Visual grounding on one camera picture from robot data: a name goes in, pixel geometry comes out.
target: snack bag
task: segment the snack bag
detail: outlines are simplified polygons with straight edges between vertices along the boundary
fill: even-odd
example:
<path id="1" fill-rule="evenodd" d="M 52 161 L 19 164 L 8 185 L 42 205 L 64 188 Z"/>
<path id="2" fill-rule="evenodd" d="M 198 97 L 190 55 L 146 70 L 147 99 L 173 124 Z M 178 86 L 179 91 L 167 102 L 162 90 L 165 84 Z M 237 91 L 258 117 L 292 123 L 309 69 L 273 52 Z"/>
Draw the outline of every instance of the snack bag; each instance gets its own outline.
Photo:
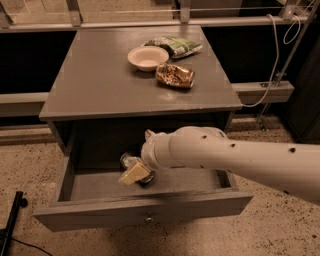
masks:
<path id="1" fill-rule="evenodd" d="M 173 59 L 186 57 L 202 48 L 202 45 L 188 39 L 174 36 L 156 37 L 144 46 L 159 46 L 165 49 Z"/>

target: white bowl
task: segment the white bowl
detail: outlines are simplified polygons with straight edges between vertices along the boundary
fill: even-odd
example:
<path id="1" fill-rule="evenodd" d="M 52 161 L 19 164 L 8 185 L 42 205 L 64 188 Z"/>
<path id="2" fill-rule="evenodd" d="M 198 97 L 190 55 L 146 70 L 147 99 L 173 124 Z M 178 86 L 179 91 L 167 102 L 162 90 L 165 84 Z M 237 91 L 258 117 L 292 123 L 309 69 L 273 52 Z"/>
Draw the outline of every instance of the white bowl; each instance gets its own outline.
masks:
<path id="1" fill-rule="evenodd" d="M 168 59 L 168 52 L 157 46 L 140 46 L 128 54 L 129 62 L 144 72 L 156 70 L 160 63 L 167 62 Z"/>

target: drawer handle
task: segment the drawer handle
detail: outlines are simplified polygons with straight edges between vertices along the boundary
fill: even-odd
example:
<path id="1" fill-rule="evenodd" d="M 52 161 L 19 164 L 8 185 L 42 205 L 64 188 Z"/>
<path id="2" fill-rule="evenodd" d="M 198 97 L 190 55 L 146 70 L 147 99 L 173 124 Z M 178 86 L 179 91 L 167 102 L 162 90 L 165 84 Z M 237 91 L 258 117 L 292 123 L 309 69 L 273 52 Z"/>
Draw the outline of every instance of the drawer handle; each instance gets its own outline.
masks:
<path id="1" fill-rule="evenodd" d="M 151 223 L 151 222 L 154 222 L 154 218 L 152 218 L 151 216 L 148 216 L 144 221 L 146 223 Z"/>

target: terrazzo floor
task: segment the terrazzo floor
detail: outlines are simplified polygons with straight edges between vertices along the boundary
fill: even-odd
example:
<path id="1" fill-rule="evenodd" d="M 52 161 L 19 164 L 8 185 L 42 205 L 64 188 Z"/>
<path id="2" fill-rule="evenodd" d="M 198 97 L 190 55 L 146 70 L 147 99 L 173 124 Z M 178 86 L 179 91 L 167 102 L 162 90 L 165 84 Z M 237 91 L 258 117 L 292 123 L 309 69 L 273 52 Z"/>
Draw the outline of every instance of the terrazzo floor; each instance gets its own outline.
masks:
<path id="1" fill-rule="evenodd" d="M 262 132 L 255 119 L 235 118 L 228 136 L 293 141 L 276 117 L 267 117 L 266 126 L 268 131 Z M 239 216 L 53 233 L 32 213 L 48 206 L 62 153 L 48 129 L 20 132 L 27 143 L 5 143 L 0 131 L 0 228 L 6 225 L 15 192 L 23 191 L 29 205 L 20 209 L 13 237 L 52 255 L 320 255 L 320 207 L 237 176 L 239 190 L 254 194 Z M 12 241 L 9 255 L 45 254 Z"/>

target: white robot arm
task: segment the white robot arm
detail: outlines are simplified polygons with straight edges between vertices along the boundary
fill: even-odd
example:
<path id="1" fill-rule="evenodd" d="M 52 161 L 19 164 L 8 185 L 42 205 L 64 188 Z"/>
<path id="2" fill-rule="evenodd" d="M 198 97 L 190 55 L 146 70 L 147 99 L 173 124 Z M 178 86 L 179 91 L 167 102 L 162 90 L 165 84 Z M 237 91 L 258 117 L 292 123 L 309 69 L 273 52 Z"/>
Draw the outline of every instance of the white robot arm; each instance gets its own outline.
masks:
<path id="1" fill-rule="evenodd" d="M 146 139 L 141 159 L 151 170 L 227 170 L 320 205 L 319 145 L 236 141 L 209 127 L 183 127 L 170 134 L 149 131 Z"/>

